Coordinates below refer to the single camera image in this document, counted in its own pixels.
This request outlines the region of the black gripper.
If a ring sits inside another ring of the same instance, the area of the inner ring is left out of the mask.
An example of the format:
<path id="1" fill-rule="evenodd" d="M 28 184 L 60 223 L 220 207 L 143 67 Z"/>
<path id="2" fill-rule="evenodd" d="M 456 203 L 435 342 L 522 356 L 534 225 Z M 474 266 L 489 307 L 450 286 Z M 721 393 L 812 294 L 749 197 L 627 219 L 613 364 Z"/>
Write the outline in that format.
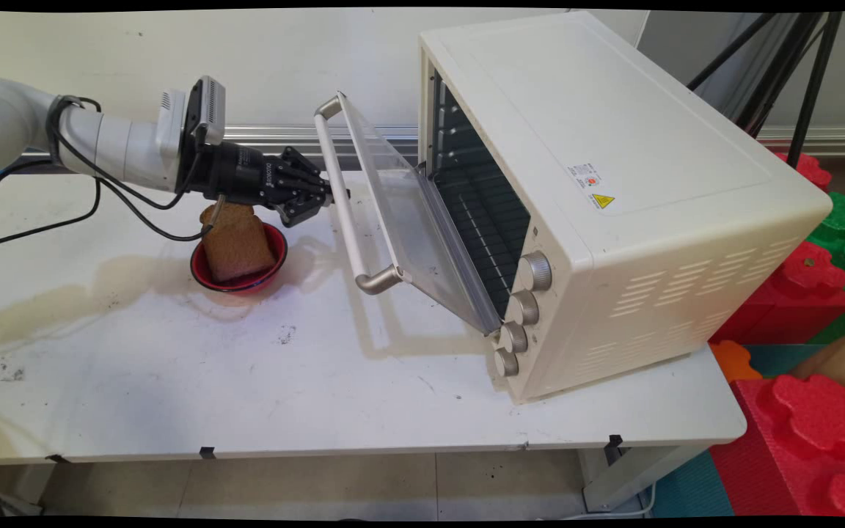
<path id="1" fill-rule="evenodd" d="M 251 147 L 222 142 L 199 147 L 188 162 L 186 191 L 209 200 L 276 208 L 279 220 L 293 228 L 335 203 L 331 183 L 295 147 L 264 155 Z"/>

